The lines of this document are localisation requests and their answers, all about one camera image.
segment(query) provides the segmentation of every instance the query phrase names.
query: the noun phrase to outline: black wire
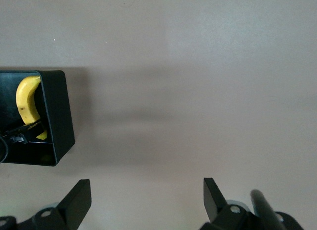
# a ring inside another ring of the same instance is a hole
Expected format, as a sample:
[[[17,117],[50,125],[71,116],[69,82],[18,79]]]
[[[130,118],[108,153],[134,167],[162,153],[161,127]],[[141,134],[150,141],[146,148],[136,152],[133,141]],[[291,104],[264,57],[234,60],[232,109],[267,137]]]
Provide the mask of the black wire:
[[[9,147],[5,139],[0,135],[0,163],[2,163],[9,154]]]

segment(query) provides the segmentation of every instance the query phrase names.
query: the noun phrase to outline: gray wall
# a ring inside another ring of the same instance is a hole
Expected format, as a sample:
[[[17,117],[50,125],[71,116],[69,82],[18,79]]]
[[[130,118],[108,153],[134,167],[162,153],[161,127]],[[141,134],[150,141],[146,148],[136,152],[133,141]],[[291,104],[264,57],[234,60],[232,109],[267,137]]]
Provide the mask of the gray wall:
[[[1,68],[62,69],[76,144],[0,165],[19,221],[89,178],[80,229],[195,230],[203,177],[316,227],[317,0],[0,0]]]

